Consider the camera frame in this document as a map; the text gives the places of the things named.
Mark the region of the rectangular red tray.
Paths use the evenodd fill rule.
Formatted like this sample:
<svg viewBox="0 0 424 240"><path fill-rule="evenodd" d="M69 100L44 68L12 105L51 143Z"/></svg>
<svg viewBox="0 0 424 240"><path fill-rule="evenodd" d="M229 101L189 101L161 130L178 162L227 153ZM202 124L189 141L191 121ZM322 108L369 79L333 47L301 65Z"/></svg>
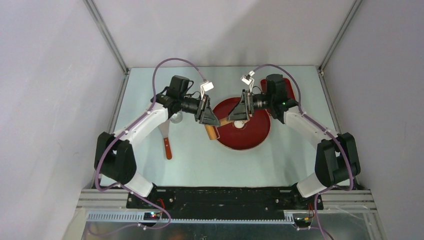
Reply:
<svg viewBox="0 0 424 240"><path fill-rule="evenodd" d="M293 90L293 87L291 85L290 80L288 78L285 78L285 77L283 78L283 80L285 82L285 88L286 88L286 91L287 91L287 96L290 99L296 99L295 93L294 93L294 90ZM267 92L267 81L266 81L266 79L262 79L260 81L260 87L261 87L261 91L263 93L266 93Z"/></svg>

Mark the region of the round red plate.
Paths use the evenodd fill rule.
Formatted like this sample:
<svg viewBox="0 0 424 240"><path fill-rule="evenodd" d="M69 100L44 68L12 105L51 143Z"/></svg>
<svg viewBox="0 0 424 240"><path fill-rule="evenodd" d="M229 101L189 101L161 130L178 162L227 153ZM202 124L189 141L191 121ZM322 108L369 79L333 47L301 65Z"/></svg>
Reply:
<svg viewBox="0 0 424 240"><path fill-rule="evenodd" d="M233 150L248 150L260 145L269 135L271 120L266 110L255 111L241 128L228 123L214 128L217 141Z"/></svg>

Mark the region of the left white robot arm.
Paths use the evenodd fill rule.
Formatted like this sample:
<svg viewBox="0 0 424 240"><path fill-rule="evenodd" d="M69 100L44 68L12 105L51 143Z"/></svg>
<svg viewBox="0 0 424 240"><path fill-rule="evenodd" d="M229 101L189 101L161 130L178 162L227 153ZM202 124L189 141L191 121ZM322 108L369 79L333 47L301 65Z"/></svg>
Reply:
<svg viewBox="0 0 424 240"><path fill-rule="evenodd" d="M145 208L156 206L158 194L152 191L155 185L138 173L133 147L178 112L192 114L199 124L220 126L220 121L210 107L210 97L206 94L213 89L213 83L203 81L199 98L187 94L190 83L188 78L174 75L169 86L155 93L145 112L133 122L113 133L102 132L97 138L95 173L139 195L138 201Z"/></svg>

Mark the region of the wooden double-ended roller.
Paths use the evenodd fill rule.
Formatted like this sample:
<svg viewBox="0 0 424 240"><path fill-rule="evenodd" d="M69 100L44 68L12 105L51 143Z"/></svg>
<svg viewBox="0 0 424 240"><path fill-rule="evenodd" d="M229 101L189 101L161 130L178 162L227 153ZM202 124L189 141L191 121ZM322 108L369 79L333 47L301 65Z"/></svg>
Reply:
<svg viewBox="0 0 424 240"><path fill-rule="evenodd" d="M232 124L233 121L227 120L226 118L222 118L219 120L220 123L220 127L223 127L225 125L228 124ZM208 138L213 141L213 140L217 140L220 138L220 134L218 132L218 127L217 126L213 126L213 125L205 125L205 130L207 133Z"/></svg>

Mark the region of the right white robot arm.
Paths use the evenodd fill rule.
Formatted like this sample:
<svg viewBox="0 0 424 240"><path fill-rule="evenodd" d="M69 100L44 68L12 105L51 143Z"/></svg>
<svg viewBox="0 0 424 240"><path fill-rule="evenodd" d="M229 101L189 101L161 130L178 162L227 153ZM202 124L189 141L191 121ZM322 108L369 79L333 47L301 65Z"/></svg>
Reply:
<svg viewBox="0 0 424 240"><path fill-rule="evenodd" d="M298 132L315 148L314 172L294 185L291 204L304 209L310 204L311 196L346 180L348 187L353 188L354 176L361 171L355 138L348 132L339 134L308 116L301 109L300 101L289 97L283 75L270 74L265 84L266 91L259 94L243 90L226 119L246 122L255 111L267 110L274 119Z"/></svg>

